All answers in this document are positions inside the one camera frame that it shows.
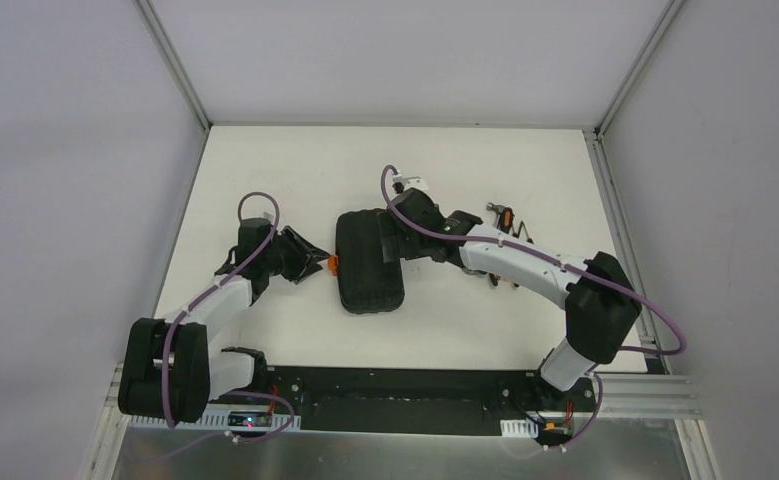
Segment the black plastic tool case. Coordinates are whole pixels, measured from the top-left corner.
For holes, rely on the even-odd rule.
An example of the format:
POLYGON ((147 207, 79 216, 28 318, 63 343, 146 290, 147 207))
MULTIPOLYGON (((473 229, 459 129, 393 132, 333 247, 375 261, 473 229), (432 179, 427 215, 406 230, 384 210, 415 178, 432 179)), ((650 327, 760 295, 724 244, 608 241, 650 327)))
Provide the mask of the black plastic tool case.
POLYGON ((342 307, 355 315, 398 309, 405 298, 401 263, 384 263, 377 214, 349 211, 337 219, 335 276, 342 307))

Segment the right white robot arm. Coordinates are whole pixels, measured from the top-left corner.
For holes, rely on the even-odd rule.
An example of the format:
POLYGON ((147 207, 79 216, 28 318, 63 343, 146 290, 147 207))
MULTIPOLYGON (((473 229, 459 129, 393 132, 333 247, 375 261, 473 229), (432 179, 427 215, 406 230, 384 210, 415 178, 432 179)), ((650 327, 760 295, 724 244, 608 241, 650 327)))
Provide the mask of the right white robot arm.
POLYGON ((396 252, 467 272, 493 274, 526 288, 565 314, 565 337, 544 359, 532 384, 548 410, 572 397, 577 380, 611 363, 642 313, 619 261, 605 252, 584 259, 515 238, 463 211, 443 215, 423 191, 408 188, 387 201, 396 252))

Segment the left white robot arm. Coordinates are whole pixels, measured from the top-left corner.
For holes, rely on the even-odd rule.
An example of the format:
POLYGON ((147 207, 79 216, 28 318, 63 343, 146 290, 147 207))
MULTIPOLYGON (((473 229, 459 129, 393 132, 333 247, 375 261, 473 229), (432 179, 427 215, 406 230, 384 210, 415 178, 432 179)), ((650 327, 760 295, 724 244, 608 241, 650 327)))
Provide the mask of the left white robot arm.
POLYGON ((209 402, 231 391, 246 404, 262 402, 270 390, 260 371, 264 355, 243 347, 214 350, 210 343, 258 301, 273 277, 298 284, 330 256, 289 226, 241 221, 236 245, 196 298, 163 318, 132 324, 119 410, 177 425, 199 420, 209 402))

